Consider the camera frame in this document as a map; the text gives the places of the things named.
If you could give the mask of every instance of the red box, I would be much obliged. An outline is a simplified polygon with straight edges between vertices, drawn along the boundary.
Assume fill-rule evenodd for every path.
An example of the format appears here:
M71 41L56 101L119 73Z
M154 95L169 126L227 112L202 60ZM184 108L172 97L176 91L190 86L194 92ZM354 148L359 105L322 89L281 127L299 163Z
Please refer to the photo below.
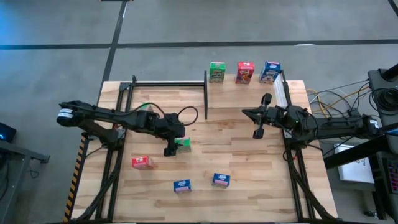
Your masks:
M133 168L136 169L151 169L154 168L154 161L149 156L135 157L131 159Z
M236 76L236 84L249 84L251 77L254 73L253 62L239 62L238 63L238 75Z

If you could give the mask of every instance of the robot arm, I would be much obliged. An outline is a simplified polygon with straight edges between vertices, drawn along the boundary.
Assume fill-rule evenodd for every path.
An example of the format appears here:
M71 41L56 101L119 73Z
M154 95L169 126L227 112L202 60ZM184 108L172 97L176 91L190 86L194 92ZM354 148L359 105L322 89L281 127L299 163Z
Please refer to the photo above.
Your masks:
M113 109L100 108L81 101L60 103L61 110L57 123L64 127L79 127L88 134L99 137L108 147L119 147L119 133L115 129L105 129L94 121L105 121L120 124L137 133L146 133L167 140L164 156L175 156L177 146L174 138L184 137L185 127L178 120L177 113L164 114L134 109L120 112Z
M255 109L243 109L242 112L255 124L253 138L263 137L264 124L281 128L292 135L291 148L305 148L308 143L317 139L354 136L372 139L381 135L377 121L371 116L360 115L353 110L347 118L315 118L306 108L290 105L268 107L272 95L262 97L262 105Z

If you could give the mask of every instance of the green cereal box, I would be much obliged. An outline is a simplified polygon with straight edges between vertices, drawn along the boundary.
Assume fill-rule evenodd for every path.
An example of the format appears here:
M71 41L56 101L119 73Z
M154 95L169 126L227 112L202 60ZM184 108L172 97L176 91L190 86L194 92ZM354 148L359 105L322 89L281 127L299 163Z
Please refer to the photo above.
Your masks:
M224 62L210 62L210 77L211 83L222 83L225 76L225 63Z
M174 143L177 145L177 152L191 152L191 138L175 138Z

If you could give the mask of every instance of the wooden table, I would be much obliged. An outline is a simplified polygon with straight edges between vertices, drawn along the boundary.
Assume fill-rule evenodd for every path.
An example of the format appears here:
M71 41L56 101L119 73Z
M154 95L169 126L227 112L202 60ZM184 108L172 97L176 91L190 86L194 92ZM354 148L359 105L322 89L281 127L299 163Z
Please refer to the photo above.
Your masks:
M192 152L175 157L163 156L165 141L127 132L114 222L297 221L289 170L282 159L281 130L266 126L264 137L255 140L252 138L254 125L241 112L242 108L259 106L265 92L274 94L272 85L260 84L257 79L253 77L250 85L236 85L231 75L226 76L223 84L209 83L206 121L202 88L136 88L132 108L143 102L154 102L169 113L178 112L184 106L196 106L200 115L195 124L186 128L186 135L192 140ZM310 108L304 82L288 83L292 103ZM115 107L119 84L104 83L98 106ZM189 122L194 115L193 110L186 110L180 119ZM99 146L99 142L90 142L88 152ZM153 158L154 170L131 167L131 157L143 155ZM105 157L103 149L86 159L78 192L72 195L76 197L72 218L81 215L98 193ZM321 152L309 147L303 150L303 157L311 190L328 212L336 216ZM227 189L211 186L215 172L231 175ZM192 192L177 195L173 192L173 182L183 179L191 180ZM307 214L303 193L300 195ZM107 201L109 193L105 198L105 211Z

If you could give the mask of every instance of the gray floor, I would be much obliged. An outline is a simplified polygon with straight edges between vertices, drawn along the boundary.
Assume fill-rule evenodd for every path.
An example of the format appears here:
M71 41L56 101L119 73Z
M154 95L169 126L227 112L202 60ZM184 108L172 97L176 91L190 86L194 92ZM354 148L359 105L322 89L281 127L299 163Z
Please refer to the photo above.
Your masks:
M0 45L108 44L120 5L0 0ZM398 39L397 26L387 0L135 0L127 5L119 43ZM27 175L16 223L62 219L80 131L55 122L58 103L96 103L108 52L0 51L0 122L18 130L16 144L51 155L46 166L32 163L40 177ZM199 80L212 60L225 61L229 73L236 72L238 61L255 62L259 72L265 60L274 60L282 63L288 79L322 90L365 80L370 69L391 67L398 62L396 52L398 45L118 49L109 79ZM338 107L346 109L343 103ZM366 99L360 111L376 114ZM377 222L362 215L369 192L333 189L333 195L340 218Z

